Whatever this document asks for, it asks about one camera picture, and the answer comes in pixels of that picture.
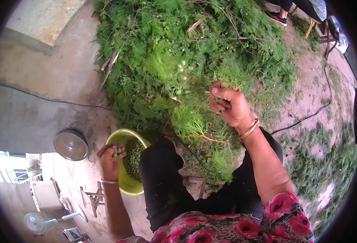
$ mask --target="pink floral shirt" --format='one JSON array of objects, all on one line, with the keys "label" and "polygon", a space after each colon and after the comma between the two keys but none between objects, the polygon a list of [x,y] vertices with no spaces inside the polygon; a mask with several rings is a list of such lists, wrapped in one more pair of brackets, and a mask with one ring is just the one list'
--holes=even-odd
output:
[{"label": "pink floral shirt", "polygon": [[[131,236],[118,243],[146,243]],[[310,221],[290,192],[276,195],[265,206],[262,226],[251,215],[183,213],[154,232],[151,243],[308,242],[314,237]]]}]

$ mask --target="black shoe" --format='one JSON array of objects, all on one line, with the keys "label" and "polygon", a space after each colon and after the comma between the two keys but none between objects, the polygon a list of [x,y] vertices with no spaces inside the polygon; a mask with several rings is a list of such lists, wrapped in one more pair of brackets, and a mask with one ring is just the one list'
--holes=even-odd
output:
[{"label": "black shoe", "polygon": [[287,18],[280,18],[279,13],[275,12],[266,12],[266,14],[274,21],[278,22],[279,24],[282,24],[283,26],[287,26]]}]

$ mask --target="metal bowl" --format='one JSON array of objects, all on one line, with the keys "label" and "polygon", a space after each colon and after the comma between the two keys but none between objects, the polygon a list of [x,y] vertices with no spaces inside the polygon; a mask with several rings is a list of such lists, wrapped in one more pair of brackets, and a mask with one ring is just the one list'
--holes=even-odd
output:
[{"label": "metal bowl", "polygon": [[79,133],[66,130],[54,139],[55,150],[65,159],[80,161],[88,156],[88,146]]}]

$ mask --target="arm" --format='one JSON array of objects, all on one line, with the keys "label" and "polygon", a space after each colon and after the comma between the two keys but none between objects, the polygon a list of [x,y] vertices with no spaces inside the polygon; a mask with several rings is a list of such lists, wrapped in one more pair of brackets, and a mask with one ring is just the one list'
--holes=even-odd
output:
[{"label": "arm", "polygon": [[[105,145],[97,156],[103,169],[103,180],[117,181],[119,175],[118,162],[126,156],[125,148],[120,147],[122,153],[114,159],[112,156],[117,150],[116,145]],[[134,236],[131,222],[126,208],[124,207],[122,196],[120,195],[119,184],[106,184],[104,186],[104,197],[107,208],[109,232],[112,234],[114,242]]]},{"label": "arm", "polygon": [[[223,87],[217,82],[210,88],[210,107],[221,111],[226,122],[239,135],[245,134],[254,124],[249,103],[240,91]],[[274,150],[257,126],[243,141],[253,161],[254,179],[263,205],[282,192],[292,192],[292,182]]]}]

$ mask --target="green seed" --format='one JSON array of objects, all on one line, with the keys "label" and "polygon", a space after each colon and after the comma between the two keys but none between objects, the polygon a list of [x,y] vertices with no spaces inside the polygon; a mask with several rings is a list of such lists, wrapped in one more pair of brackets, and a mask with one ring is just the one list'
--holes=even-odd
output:
[{"label": "green seed", "polygon": [[127,156],[123,158],[123,165],[127,174],[138,181],[142,181],[139,173],[139,161],[144,148],[138,139],[130,140],[126,144]]}]

